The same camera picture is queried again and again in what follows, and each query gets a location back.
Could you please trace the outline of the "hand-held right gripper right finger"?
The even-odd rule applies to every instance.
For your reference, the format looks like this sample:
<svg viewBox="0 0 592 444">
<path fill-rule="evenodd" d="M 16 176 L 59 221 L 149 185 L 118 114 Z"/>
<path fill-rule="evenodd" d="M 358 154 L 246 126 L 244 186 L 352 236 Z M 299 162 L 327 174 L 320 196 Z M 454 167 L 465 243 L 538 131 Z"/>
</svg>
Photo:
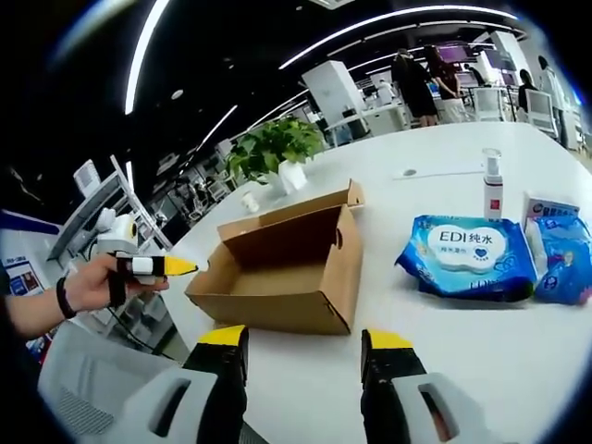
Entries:
<svg viewBox="0 0 592 444">
<path fill-rule="evenodd" d="M 413 344 L 392 332 L 362 332 L 361 413 L 369 443 L 499 443 L 480 405 Z"/>
</svg>

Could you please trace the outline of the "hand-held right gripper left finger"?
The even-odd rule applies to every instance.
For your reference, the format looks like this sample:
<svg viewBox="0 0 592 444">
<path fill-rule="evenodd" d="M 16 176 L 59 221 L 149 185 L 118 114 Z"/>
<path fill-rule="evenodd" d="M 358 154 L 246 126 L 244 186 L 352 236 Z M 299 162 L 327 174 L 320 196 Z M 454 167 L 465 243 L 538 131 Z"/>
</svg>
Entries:
<svg viewBox="0 0 592 444">
<path fill-rule="evenodd" d="M 211 330 L 182 367 L 158 374 L 125 403 L 119 443 L 237 443 L 247 407 L 249 328 Z"/>
</svg>

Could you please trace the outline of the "person's left hand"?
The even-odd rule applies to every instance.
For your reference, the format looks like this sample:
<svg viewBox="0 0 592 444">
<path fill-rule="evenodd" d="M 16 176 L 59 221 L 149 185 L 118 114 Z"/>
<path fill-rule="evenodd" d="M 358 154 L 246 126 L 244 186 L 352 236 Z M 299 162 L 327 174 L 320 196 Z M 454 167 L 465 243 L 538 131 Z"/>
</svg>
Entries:
<svg viewBox="0 0 592 444">
<path fill-rule="evenodd" d="M 110 303 L 108 274 L 116 271 L 117 259 L 101 253 L 67 277 L 64 291 L 69 307 L 75 313 L 105 308 Z"/>
</svg>

